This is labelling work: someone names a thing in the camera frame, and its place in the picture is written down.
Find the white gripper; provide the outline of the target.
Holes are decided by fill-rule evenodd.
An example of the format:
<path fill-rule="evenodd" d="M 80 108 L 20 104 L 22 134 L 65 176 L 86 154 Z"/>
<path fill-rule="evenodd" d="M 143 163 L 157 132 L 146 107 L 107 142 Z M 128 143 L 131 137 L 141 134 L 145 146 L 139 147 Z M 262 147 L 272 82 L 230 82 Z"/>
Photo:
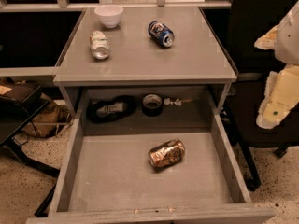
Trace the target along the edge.
<path fill-rule="evenodd" d="M 278 26 L 255 41 L 254 47 L 275 49 L 276 58 L 288 63 L 279 73 L 270 72 L 256 118 L 259 127 L 273 129 L 299 103 L 299 67 L 296 66 L 299 64 L 299 0 Z"/>

